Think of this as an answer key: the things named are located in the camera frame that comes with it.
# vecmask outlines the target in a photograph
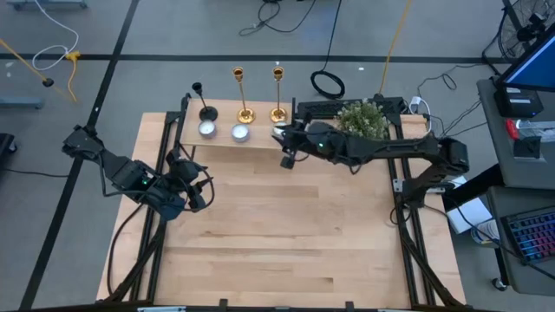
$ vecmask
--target desk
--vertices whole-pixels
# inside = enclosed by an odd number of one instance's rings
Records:
[[[487,191],[487,201],[497,222],[501,243],[514,251],[505,233],[505,228],[500,222],[501,218],[555,205],[555,192],[494,186]],[[515,291],[522,294],[555,296],[555,287],[553,287],[555,282],[551,278],[522,265],[520,260],[504,250],[498,249],[496,253],[501,255],[501,259],[498,257],[498,261],[500,260],[499,270],[501,279],[506,279],[503,281],[505,284],[512,285]],[[555,272],[555,261],[537,263],[537,265],[550,273]]]
[[[501,117],[493,98],[496,91],[493,82],[481,80],[478,81],[477,86],[499,163],[446,195],[455,202],[463,204],[485,193],[493,185],[555,190],[552,179],[555,176],[555,144],[541,145],[543,159],[515,159],[513,140],[506,132],[505,118]],[[532,120],[555,120],[555,103],[553,103],[555,94],[539,93],[539,97],[544,103],[544,111]]]
[[[165,116],[143,114],[133,159],[155,165]],[[421,116],[402,117],[406,138],[425,133]],[[315,158],[285,170],[282,157],[272,149],[196,148],[194,160],[208,166],[217,196],[210,208],[184,212],[167,224],[154,302],[216,306],[227,298],[230,306],[343,308],[353,301],[358,308],[409,308],[401,242],[389,223],[387,161],[372,161],[352,176],[345,166]],[[429,163],[411,159],[410,165],[416,176]],[[210,197],[209,190],[203,194]],[[426,201],[442,208],[437,195]],[[135,207],[121,200],[114,229]],[[127,224],[117,242],[114,287],[137,257],[145,213]],[[446,219],[421,210],[421,225],[431,267],[464,302]],[[140,298],[149,274],[147,267]],[[415,276],[421,285],[416,266]],[[106,296],[105,270],[98,298]]]

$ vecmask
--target gold candlestick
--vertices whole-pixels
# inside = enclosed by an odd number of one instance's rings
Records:
[[[243,101],[243,108],[237,113],[237,120],[240,123],[249,124],[254,121],[254,111],[245,105],[245,94],[243,93],[243,68],[236,67],[233,69],[233,75],[239,83],[239,91],[241,91],[241,100]]]
[[[277,83],[277,107],[270,111],[270,119],[273,122],[285,121],[287,120],[287,111],[279,106],[279,82],[284,77],[284,68],[276,66],[273,73]]]

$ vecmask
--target yellow cable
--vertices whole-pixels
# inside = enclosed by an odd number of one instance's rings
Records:
[[[23,64],[25,64],[25,66],[27,66],[27,68],[29,68],[33,73],[35,73],[35,75],[37,75],[41,81],[47,81],[48,78],[46,78],[43,74],[39,73],[36,69],[34,69],[27,61],[25,61],[14,49],[12,49],[8,43],[6,43],[3,39],[0,39],[0,44],[2,44],[13,56],[15,56],[19,61],[21,61]],[[61,91],[61,89],[57,86],[52,86],[54,88],[54,90],[60,94],[61,96],[63,96],[64,98],[68,99],[68,96],[63,93],[63,91]]]
[[[66,58],[73,62],[73,71],[71,72],[71,76],[68,79],[68,91],[71,94],[74,102],[77,102],[77,98],[75,97],[75,94],[71,89],[71,82],[73,81],[73,77],[75,76],[75,72],[77,71],[77,57],[79,56],[81,56],[81,53],[79,53],[79,51],[73,51],[66,55]]]
[[[391,47],[389,48],[388,58],[385,60],[385,68],[383,69],[383,75],[382,75],[382,84],[380,85],[380,90],[378,91],[378,94],[382,94],[383,85],[385,85],[385,78],[388,75],[389,59],[391,58],[391,54],[393,53],[393,48],[395,47],[395,42],[397,41],[397,37],[399,36],[399,33],[401,33],[402,25],[405,23],[405,19],[407,18],[408,9],[410,8],[411,2],[412,0],[407,0],[407,4],[405,5],[405,10],[402,12],[401,21],[399,22],[399,25],[397,25],[397,31],[395,32],[395,36],[393,37],[393,42],[391,43]]]

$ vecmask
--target keyboard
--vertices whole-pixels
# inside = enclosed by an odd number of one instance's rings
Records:
[[[306,113],[311,113],[312,118],[314,119],[332,119],[334,116],[337,115],[337,112],[339,112],[341,108],[356,101],[362,101],[362,99],[299,102],[296,118],[302,119],[306,115]],[[402,99],[402,97],[383,98],[375,100],[375,102],[378,106],[382,106],[382,111],[384,114],[399,114],[405,108],[404,100]]]
[[[513,248],[530,263],[555,258],[555,207],[504,217]]]

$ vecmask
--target blue screen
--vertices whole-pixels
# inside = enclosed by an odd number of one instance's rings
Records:
[[[555,36],[506,79],[507,83],[555,88]]]

